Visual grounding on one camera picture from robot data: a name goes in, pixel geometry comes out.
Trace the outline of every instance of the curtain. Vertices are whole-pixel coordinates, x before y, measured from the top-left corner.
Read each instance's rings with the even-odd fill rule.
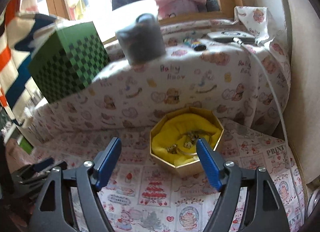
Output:
[[[0,103],[17,125],[32,94],[38,90],[28,65],[35,32],[56,17],[37,14],[37,0],[10,0],[0,15]]]

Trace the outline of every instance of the bed sheet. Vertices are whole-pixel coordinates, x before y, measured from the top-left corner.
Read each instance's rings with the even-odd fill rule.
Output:
[[[284,141],[259,133],[227,118],[222,155],[240,167],[265,166],[279,192],[287,213],[290,230],[301,226],[300,209],[289,171],[294,179],[304,212],[301,177],[290,148]],[[77,167],[104,150],[112,137],[122,140],[122,153],[106,187],[99,192],[102,206],[117,232],[124,231],[203,231],[217,203],[219,193],[210,186],[204,173],[179,178],[168,173],[149,155],[149,127],[114,129],[81,133],[63,133],[35,148],[32,156],[65,160]],[[286,151],[290,162],[286,162]],[[87,231],[79,198],[73,190],[73,202],[81,231]],[[240,192],[230,231],[237,231],[244,209],[246,189]]]
[[[34,112],[31,130],[40,141],[62,132],[151,126],[165,113],[184,106],[212,110],[266,134],[279,117],[269,85],[247,52],[230,44],[204,39],[217,30],[246,30],[260,46],[247,45],[260,59],[284,110],[289,97],[290,66],[277,42],[267,8],[237,7],[236,18],[165,26],[166,55],[130,66],[118,44],[107,48],[114,60],[85,90]],[[203,38],[207,50],[183,45],[187,36]]]

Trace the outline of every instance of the checkered box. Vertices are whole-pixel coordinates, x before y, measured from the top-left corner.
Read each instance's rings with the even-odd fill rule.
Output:
[[[57,30],[34,55],[29,72],[49,103],[88,87],[110,62],[92,22]]]

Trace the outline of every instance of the checkered pattern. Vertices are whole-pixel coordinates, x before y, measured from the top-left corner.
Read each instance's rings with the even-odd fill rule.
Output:
[[[77,93],[110,62],[98,34],[91,34],[61,48],[36,74],[34,81],[49,103]]]

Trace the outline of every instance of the gold box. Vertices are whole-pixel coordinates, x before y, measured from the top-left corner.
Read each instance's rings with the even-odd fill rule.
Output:
[[[183,109],[176,110],[174,112],[166,114],[151,130],[150,132],[150,155],[154,159],[154,161],[159,164],[160,166],[166,168],[170,172],[177,174],[180,177],[185,177],[185,176],[191,176],[200,172],[203,172],[203,168],[201,165],[200,160],[195,160],[190,163],[186,163],[180,166],[174,166],[173,164],[170,164],[166,162],[165,160],[161,159],[160,157],[154,155],[152,153],[152,148],[151,148],[151,142],[154,136],[156,136],[164,123],[178,115],[185,114],[185,113],[193,113],[202,116],[203,118],[207,119],[209,122],[214,124],[217,128],[221,130],[221,135],[218,139],[218,142],[216,143],[215,147],[213,150],[220,151],[220,148],[223,143],[223,133],[224,133],[224,128],[219,121],[219,119],[210,111],[202,108],[196,108],[196,107],[186,107]]]

